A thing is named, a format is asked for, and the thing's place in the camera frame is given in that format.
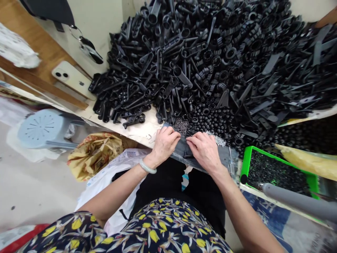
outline white smartphone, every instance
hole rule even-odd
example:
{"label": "white smartphone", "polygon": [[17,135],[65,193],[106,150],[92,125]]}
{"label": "white smartphone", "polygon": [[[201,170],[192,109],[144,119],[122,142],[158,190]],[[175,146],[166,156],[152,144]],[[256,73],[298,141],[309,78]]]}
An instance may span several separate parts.
{"label": "white smartphone", "polygon": [[88,91],[91,81],[67,61],[62,61],[53,69],[52,75],[61,83],[82,96],[95,101],[96,96]]}

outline woman's left hand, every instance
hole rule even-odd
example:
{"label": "woman's left hand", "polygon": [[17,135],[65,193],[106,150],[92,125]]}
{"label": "woman's left hand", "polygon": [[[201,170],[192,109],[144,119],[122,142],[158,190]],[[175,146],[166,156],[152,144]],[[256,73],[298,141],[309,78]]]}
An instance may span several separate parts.
{"label": "woman's left hand", "polygon": [[171,126],[158,129],[153,150],[144,159],[145,164],[150,167],[157,167],[165,162],[175,150],[180,138],[181,134]]}

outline green plastic tray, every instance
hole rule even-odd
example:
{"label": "green plastic tray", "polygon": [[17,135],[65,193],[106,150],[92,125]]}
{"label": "green plastic tray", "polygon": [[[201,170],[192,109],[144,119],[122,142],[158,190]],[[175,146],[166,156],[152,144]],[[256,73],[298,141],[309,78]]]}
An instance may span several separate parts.
{"label": "green plastic tray", "polygon": [[[278,160],[278,161],[280,161],[280,162],[283,162],[283,163],[285,163],[285,164],[287,164],[287,165],[289,165],[289,166],[292,166],[292,167],[294,167],[295,169],[299,169],[299,168],[297,168],[296,166],[294,166],[293,164],[291,164],[290,162],[287,162],[286,160],[283,160],[283,159],[281,159],[281,158],[278,158],[277,156],[274,156],[274,155],[272,155],[272,154],[269,154],[269,153],[267,153],[267,152],[265,152],[265,151],[263,151],[263,150],[261,150],[261,149],[259,149],[259,148],[257,148],[257,147],[250,146],[250,147],[247,147],[247,148],[245,149],[245,155],[244,155],[243,162],[242,162],[242,170],[241,170],[240,179],[241,179],[242,175],[248,176],[248,174],[249,174],[250,160],[251,160],[251,158],[252,158],[252,151],[253,151],[253,150],[255,150],[255,151],[257,151],[257,152],[259,152],[259,153],[261,153],[261,154],[263,154],[263,155],[269,156],[269,157],[271,157],[271,158],[273,158],[273,159],[276,159],[276,160]],[[304,171],[304,170],[301,170],[301,169],[299,169],[299,170],[306,174],[306,182],[307,182],[308,185],[309,185],[310,191],[315,192],[315,193],[318,193],[318,192],[319,192],[319,186],[318,186],[318,177],[317,177],[317,175],[312,174],[312,173],[307,172],[307,171]],[[313,194],[313,193],[311,194],[311,196],[312,196],[314,199],[319,199],[319,197],[316,196],[316,195]]]}

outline yellow plastic bag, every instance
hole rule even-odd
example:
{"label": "yellow plastic bag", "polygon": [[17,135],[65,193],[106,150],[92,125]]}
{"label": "yellow plastic bag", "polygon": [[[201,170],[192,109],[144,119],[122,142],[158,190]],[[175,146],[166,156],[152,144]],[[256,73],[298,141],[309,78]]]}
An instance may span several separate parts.
{"label": "yellow plastic bag", "polygon": [[90,134],[69,154],[67,165],[77,181],[87,181],[125,149],[136,147],[137,142],[117,133]]}
{"label": "yellow plastic bag", "polygon": [[301,170],[337,181],[337,156],[317,154],[275,144],[284,158]]}

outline finger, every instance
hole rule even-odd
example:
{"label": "finger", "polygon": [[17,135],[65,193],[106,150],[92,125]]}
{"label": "finger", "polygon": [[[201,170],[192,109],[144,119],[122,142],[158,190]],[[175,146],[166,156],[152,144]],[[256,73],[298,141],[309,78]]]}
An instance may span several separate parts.
{"label": "finger", "polygon": [[173,133],[173,132],[174,132],[174,129],[173,129],[173,127],[171,127],[171,126],[169,126],[169,127],[165,130],[165,133],[168,134],[168,135],[170,135],[170,134]]}
{"label": "finger", "polygon": [[192,142],[196,147],[200,147],[202,143],[201,140],[199,140],[197,137],[194,137],[194,136],[187,137],[186,140]]}
{"label": "finger", "polygon": [[198,152],[197,147],[190,141],[186,141],[187,145],[190,147],[192,154],[196,154]]}
{"label": "finger", "polygon": [[178,133],[178,132],[173,132],[169,135],[169,137],[170,137],[171,140],[175,140],[176,138],[180,138],[181,134]]}
{"label": "finger", "polygon": [[197,133],[195,133],[195,134],[193,135],[193,137],[197,137],[197,138],[198,138],[199,140],[201,140],[201,141],[207,140],[207,139],[205,138],[205,136],[203,135],[202,132],[197,132]]}
{"label": "finger", "polygon": [[165,132],[165,130],[167,129],[167,126],[163,126],[160,130],[161,133]]}
{"label": "finger", "polygon": [[174,148],[176,148],[176,146],[177,146],[177,144],[178,144],[179,141],[180,141],[180,137],[176,138],[176,139],[174,140],[174,142],[172,143],[172,146],[173,146]]}
{"label": "finger", "polygon": [[203,135],[205,136],[206,139],[210,138],[210,135],[206,134],[205,132],[203,132]]}
{"label": "finger", "polygon": [[214,136],[214,135],[210,135],[210,138],[211,138],[212,141],[216,142],[216,141],[215,141],[215,136]]}

